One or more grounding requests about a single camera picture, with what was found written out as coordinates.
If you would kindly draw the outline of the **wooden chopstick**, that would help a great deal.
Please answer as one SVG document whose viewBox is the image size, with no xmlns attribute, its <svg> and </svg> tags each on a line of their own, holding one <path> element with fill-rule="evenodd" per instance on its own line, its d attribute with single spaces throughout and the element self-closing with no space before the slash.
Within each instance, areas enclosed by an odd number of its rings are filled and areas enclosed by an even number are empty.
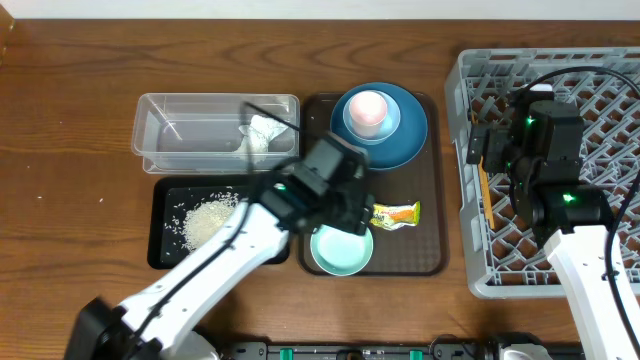
<svg viewBox="0 0 640 360">
<path fill-rule="evenodd" d="M 470 116 L 471 116 L 471 123 L 472 123 L 472 128 L 471 128 L 471 132 L 473 130 L 485 130 L 486 131 L 486 139 L 487 139 L 487 127 L 484 125 L 480 125 L 478 123 L 478 120 L 476 118 L 476 116 L 474 115 L 473 112 L 470 112 Z M 477 166 L 477 171 L 478 171 L 478 176 L 479 176 L 479 182 L 480 182 L 480 190 L 481 190 L 481 195 L 482 195 L 482 203 L 483 203 L 483 211 L 484 211 L 484 216 L 485 219 L 487 220 L 488 224 L 489 224 L 489 228 L 491 230 L 493 230 L 495 228 L 495 219 L 494 219 L 494 215 L 493 215 L 493 211 L 492 211 L 492 203 L 491 203 L 491 195 L 490 195 L 490 189 L 489 189 L 489 179 L 488 179 L 488 175 L 486 173 L 486 171 L 483 168 L 483 161 L 484 161 L 484 156 L 482 158 L 482 161 L 480 164 L 475 164 Z"/>
</svg>

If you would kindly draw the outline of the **yellow snack wrapper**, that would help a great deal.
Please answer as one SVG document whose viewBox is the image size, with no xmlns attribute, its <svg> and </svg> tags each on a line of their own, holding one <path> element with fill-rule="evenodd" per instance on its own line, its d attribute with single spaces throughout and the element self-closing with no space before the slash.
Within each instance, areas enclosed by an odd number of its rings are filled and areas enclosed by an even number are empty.
<svg viewBox="0 0 640 360">
<path fill-rule="evenodd" d="M 412 205 L 375 204 L 370 224 L 388 231 L 395 231 L 404 226 L 415 227 L 419 224 L 420 212 L 420 201 Z"/>
</svg>

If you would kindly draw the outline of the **pink plastic cup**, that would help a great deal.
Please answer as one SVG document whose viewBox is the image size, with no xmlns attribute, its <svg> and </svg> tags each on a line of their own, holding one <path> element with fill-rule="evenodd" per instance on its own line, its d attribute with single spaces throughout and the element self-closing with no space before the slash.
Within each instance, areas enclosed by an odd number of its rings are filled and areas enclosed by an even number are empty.
<svg viewBox="0 0 640 360">
<path fill-rule="evenodd" d="M 386 100 L 375 91 L 362 91 L 350 99 L 352 128 L 361 138 L 376 137 L 388 113 Z"/>
</svg>

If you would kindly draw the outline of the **white napkin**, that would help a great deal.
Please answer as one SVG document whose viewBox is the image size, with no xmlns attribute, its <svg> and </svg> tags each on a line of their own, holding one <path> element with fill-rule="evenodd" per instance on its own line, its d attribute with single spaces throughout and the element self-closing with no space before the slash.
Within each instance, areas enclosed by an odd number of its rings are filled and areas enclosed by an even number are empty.
<svg viewBox="0 0 640 360">
<path fill-rule="evenodd" d="M 271 141 L 287 129 L 286 124 L 272 118 L 253 115 L 248 124 L 239 126 L 243 138 L 235 153 L 266 153 Z"/>
</svg>

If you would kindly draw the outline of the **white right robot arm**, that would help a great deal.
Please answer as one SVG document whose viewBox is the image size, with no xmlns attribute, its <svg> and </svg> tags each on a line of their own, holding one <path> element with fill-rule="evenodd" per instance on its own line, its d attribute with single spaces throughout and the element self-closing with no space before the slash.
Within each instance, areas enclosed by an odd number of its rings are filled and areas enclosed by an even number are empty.
<svg viewBox="0 0 640 360">
<path fill-rule="evenodd" d="M 533 231 L 558 277 L 588 359 L 639 356 L 639 305 L 621 262 L 606 194 L 579 175 L 578 125 L 541 130 L 534 123 L 514 138 L 506 128 L 474 125 L 467 163 L 510 181 L 514 213 Z"/>
</svg>

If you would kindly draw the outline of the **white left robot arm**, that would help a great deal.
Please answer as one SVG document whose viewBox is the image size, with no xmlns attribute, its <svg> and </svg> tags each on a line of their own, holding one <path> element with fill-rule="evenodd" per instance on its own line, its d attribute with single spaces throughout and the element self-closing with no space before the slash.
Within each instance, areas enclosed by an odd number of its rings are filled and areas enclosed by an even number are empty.
<svg viewBox="0 0 640 360">
<path fill-rule="evenodd" d="M 293 232 L 322 225 L 362 235 L 373 198 L 362 165 L 289 161 L 258 177 L 220 230 L 170 272 L 112 308 L 78 314 L 67 359 L 214 359 L 196 324 L 244 277 L 274 257 Z"/>
</svg>

